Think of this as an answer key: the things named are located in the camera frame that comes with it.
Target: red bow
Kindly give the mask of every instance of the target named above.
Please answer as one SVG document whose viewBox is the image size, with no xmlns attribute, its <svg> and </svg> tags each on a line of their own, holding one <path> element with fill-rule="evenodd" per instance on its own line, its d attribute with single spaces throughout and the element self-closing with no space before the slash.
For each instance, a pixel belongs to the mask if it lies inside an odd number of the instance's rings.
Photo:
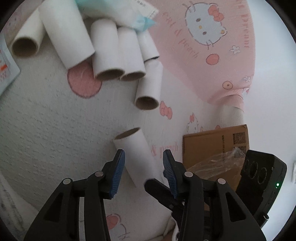
<svg viewBox="0 0 296 241">
<path fill-rule="evenodd" d="M 171 107 L 167 107 L 163 101 L 160 103 L 159 112 L 162 116 L 167 116 L 170 120 L 173 116 L 173 111 Z"/>
<path fill-rule="evenodd" d="M 190 123 L 194 122 L 194 113 L 192 113 L 192 115 L 189 117 Z"/>
<path fill-rule="evenodd" d="M 214 21 L 220 22 L 224 19 L 224 15 L 219 12 L 219 8 L 216 7 L 216 5 L 210 6 L 209 10 L 209 15 L 214 16 Z"/>
</svg>

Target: clear plastic wrap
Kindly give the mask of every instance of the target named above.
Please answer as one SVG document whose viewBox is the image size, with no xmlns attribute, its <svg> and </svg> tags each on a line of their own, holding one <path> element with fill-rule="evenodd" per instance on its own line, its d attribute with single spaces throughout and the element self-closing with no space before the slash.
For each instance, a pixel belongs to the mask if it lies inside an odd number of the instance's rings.
<svg viewBox="0 0 296 241">
<path fill-rule="evenodd" d="M 193 172 L 201 179 L 211 179 L 231 169 L 242 169 L 245 154 L 238 147 L 232 151 L 214 155 L 190 167 L 188 171 Z"/>
<path fill-rule="evenodd" d="M 110 18 L 119 26 L 145 31 L 154 21 L 144 17 L 127 0 L 76 0 L 82 14 L 91 18 Z"/>
</svg>

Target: brown cardboard box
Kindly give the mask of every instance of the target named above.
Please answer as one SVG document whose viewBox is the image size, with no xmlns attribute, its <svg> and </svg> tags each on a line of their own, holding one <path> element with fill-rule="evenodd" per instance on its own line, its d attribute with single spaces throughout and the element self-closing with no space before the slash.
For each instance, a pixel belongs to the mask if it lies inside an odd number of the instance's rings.
<svg viewBox="0 0 296 241">
<path fill-rule="evenodd" d="M 247 125 L 204 131 L 183 137 L 183 165 L 186 169 L 196 163 L 211 158 L 214 155 L 240 148 L 244 153 L 249 150 L 249 136 Z M 215 181 L 224 178 L 236 190 L 240 181 L 242 167 L 235 167 L 225 173 L 209 178 Z"/>
</svg>

